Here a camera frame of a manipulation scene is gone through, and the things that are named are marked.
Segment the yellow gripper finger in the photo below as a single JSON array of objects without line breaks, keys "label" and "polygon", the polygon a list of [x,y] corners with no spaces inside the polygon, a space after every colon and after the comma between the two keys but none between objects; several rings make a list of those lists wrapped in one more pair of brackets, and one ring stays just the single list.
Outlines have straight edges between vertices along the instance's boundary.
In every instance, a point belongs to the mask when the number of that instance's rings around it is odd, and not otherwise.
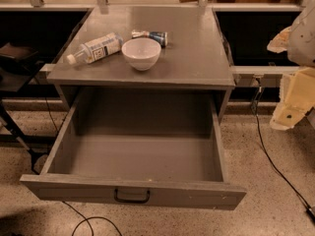
[{"label": "yellow gripper finger", "polygon": [[288,38],[291,27],[287,27],[280,31],[267,45],[267,50],[274,53],[282,53],[287,51]]},{"label": "yellow gripper finger", "polygon": [[275,130],[293,128],[315,106],[315,69],[303,67],[284,74],[280,84],[280,102],[270,125]]}]

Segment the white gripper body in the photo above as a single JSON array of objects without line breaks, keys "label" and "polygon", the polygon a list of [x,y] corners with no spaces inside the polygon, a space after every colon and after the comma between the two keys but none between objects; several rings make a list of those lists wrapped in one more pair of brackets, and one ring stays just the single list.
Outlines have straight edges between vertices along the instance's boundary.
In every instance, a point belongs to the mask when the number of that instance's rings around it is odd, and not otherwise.
[{"label": "white gripper body", "polygon": [[315,67],[315,0],[310,0],[291,25],[288,59],[299,65]]}]

